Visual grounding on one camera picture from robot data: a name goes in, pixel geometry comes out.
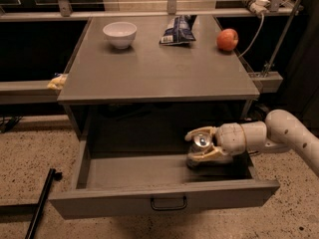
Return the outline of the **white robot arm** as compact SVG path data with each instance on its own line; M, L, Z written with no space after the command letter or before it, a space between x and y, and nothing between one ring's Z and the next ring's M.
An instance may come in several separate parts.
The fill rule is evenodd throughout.
M193 142L187 155L191 165L246 151L266 153L292 149L319 175L319 138L297 117L284 110L271 111L264 121L196 128L189 131L184 139Z

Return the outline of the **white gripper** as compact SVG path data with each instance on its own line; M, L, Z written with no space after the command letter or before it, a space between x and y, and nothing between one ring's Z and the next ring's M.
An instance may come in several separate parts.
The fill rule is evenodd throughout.
M246 151L246 138L243 128L238 123L225 123L219 128L204 126L189 131L184 139L191 141L196 134L208 134L216 138L217 146L200 148L193 145L187 154L188 165L214 165L233 162L231 155Z

